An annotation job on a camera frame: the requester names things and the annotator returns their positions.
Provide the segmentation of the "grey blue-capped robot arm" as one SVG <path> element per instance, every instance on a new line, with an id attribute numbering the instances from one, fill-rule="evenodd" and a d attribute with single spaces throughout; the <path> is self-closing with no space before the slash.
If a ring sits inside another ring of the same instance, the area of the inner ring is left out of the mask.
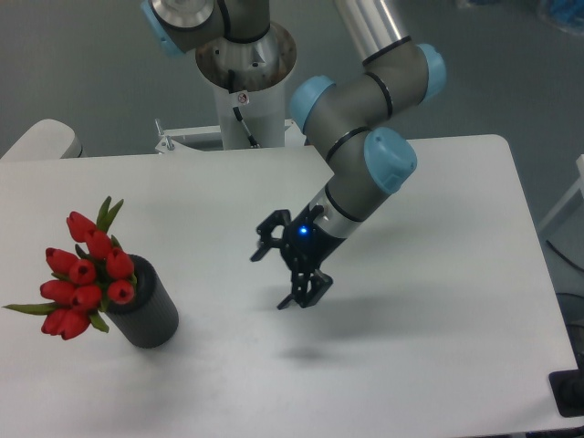
<path id="1" fill-rule="evenodd" d="M 254 260 L 278 249 L 291 273 L 287 301 L 316 305 L 332 285 L 321 264 L 414 172 L 416 154 L 386 127 L 395 114 L 440 92 L 442 56 L 413 43 L 393 1 L 338 1 L 364 71 L 345 85 L 325 76 L 291 99 L 283 85 L 297 60 L 292 36 L 267 1 L 145 1 L 141 10 L 162 49 L 195 54 L 214 90 L 225 149 L 280 147 L 291 117 L 332 170 L 297 216 L 271 213 L 256 229 Z"/>

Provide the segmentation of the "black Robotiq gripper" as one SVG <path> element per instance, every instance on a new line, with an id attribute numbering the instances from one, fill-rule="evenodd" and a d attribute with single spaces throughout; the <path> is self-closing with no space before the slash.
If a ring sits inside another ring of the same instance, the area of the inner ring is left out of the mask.
<path id="1" fill-rule="evenodd" d="M 319 268 L 343 243 L 343 239 L 328 234 L 315 223 L 323 212 L 321 205 L 307 205 L 291 221 L 289 210 L 275 210 L 255 229 L 257 249 L 250 261 L 257 262 L 272 248 L 280 248 L 280 254 L 291 270 L 291 291 L 276 306 L 277 309 L 285 309 L 292 302 L 301 308 L 313 307 L 334 283 L 333 278 Z M 273 237 L 274 230 L 279 226 L 284 227 L 282 238 Z"/>

